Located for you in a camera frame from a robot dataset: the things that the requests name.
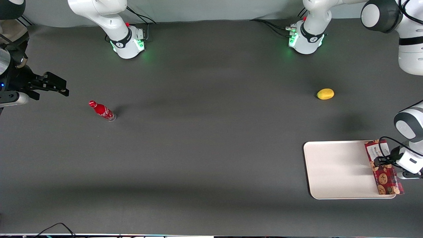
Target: white tray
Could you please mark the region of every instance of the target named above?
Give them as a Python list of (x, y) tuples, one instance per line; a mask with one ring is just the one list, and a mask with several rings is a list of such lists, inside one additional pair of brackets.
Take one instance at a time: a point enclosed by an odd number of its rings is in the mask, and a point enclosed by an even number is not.
[(389, 199), (379, 195), (364, 144), (316, 141), (304, 145), (308, 184), (315, 199)]

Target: bottle cap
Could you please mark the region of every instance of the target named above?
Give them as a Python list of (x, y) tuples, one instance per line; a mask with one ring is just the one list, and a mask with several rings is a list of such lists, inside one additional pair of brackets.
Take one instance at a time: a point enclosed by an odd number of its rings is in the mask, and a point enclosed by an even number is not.
[(88, 105), (89, 105), (90, 107), (94, 108), (94, 107), (96, 107), (96, 106), (97, 106), (97, 103), (96, 103), (95, 101), (91, 100), (91, 101), (88, 103)]

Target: coca-cola bottle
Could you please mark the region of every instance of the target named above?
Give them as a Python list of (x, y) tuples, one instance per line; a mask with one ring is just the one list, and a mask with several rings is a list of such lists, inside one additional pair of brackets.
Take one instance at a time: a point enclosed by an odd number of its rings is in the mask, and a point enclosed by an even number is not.
[(95, 101), (90, 101), (88, 104), (90, 107), (94, 108), (94, 111), (96, 111), (96, 113), (102, 118), (107, 119), (110, 122), (113, 122), (116, 119), (116, 115), (103, 104), (98, 104)]

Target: yellow lemon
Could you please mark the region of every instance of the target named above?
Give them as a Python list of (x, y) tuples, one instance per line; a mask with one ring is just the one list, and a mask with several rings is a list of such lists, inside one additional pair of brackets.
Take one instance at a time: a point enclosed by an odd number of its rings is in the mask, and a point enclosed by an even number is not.
[(333, 98), (335, 92), (331, 89), (322, 89), (317, 93), (317, 97), (321, 100), (327, 100)]

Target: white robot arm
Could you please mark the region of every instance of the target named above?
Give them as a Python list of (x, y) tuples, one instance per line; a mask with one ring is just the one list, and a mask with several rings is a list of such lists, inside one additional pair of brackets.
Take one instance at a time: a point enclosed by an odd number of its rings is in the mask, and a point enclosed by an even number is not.
[(367, 2), (361, 12), (363, 25), (374, 31), (399, 33), (398, 62), (401, 69), (423, 75), (423, 1), (419, 0), (303, 0), (310, 11), (305, 21), (291, 25), (289, 47), (301, 54), (312, 54), (321, 45), (332, 19), (330, 8)]
[(361, 21), (369, 30), (399, 34), (399, 66), (412, 75), (423, 75), (423, 1), (369, 0)]
[(395, 115), (396, 129), (407, 138), (407, 147), (396, 147), (387, 158), (378, 158), (375, 165), (395, 164), (405, 171), (398, 173), (403, 179), (423, 178), (423, 101)]
[(68, 0), (71, 10), (98, 24), (109, 36), (114, 51), (124, 59), (144, 50), (144, 32), (127, 26), (118, 15), (126, 9), (126, 0)]
[(321, 45), (323, 33), (332, 19), (330, 9), (342, 4), (364, 3), (367, 0), (303, 0), (304, 7), (310, 12), (307, 19), (291, 25), (289, 47), (301, 54), (312, 54)]

